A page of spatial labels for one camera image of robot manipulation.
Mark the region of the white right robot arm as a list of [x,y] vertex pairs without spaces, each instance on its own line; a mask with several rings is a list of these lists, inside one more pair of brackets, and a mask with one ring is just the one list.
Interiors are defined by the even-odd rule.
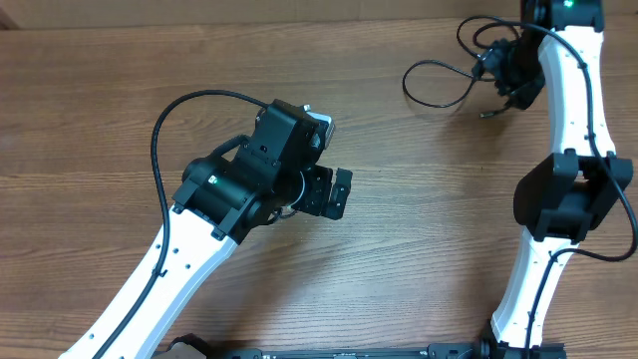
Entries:
[[543,322],[560,276],[575,255],[594,254],[580,244],[616,202],[632,227],[637,218],[624,192],[633,164],[621,159],[603,108],[600,57],[604,12],[599,1],[523,1],[520,19],[486,20],[514,38],[485,47],[476,74],[490,73],[509,107],[527,109],[541,91],[548,96],[550,150],[514,192],[520,244],[503,299],[476,350],[478,358],[562,358],[561,344],[542,341]]

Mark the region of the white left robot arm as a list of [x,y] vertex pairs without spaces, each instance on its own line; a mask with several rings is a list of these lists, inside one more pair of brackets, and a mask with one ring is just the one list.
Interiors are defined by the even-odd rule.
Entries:
[[252,135],[236,136],[184,170],[152,246],[65,358],[150,358],[205,279],[248,232],[283,208],[342,217],[351,172],[319,166],[335,131],[328,115],[275,100]]

